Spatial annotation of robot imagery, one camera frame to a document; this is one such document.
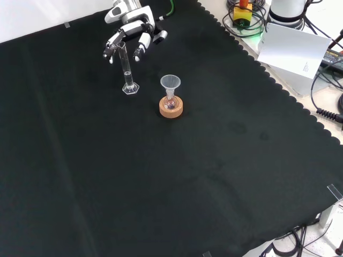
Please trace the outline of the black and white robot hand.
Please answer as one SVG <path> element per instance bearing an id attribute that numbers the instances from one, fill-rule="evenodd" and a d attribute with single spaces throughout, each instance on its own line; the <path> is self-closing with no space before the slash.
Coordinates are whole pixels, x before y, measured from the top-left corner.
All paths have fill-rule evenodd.
<path id="1" fill-rule="evenodd" d="M 112 9 L 105 16 L 105 22 L 111 24 L 117 21 L 121 21 L 122 26 L 106 42 L 103 58 L 112 63 L 112 55 L 119 43 L 139 34 L 139 46 L 133 53 L 134 61 L 139 62 L 149 48 L 155 30 L 151 8 L 148 5 L 141 6 L 137 1 L 114 1 Z"/>

